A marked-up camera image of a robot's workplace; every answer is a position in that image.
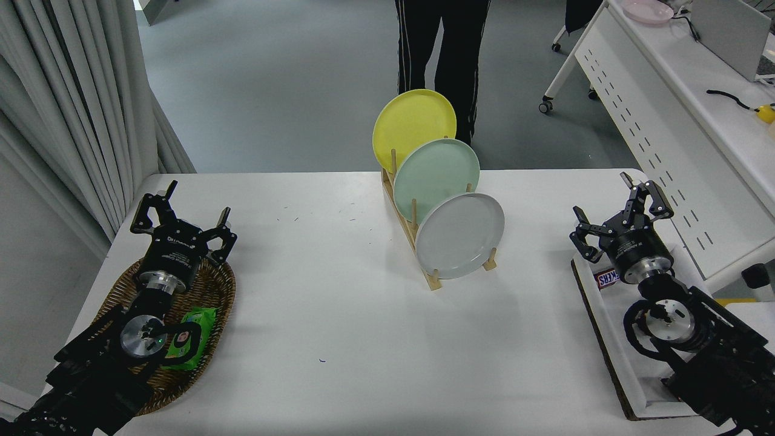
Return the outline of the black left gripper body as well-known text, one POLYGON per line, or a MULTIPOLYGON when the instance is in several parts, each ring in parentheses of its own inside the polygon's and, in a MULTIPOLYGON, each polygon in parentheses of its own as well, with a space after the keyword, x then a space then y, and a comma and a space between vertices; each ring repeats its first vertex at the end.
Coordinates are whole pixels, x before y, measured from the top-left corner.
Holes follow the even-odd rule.
POLYGON ((141 273, 163 271, 182 282, 192 282, 208 253, 202 229, 184 220, 160 224, 153 229, 152 243, 141 262, 141 273))

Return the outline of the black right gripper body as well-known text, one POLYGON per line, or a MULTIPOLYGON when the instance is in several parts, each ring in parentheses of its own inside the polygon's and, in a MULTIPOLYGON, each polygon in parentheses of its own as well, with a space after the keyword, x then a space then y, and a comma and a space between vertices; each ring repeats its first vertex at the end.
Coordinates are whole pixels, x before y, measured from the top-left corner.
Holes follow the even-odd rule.
POLYGON ((602 250, 620 277, 648 277, 671 270, 674 259, 647 216, 634 218, 633 226, 613 217, 604 223, 612 234, 602 238, 602 250))

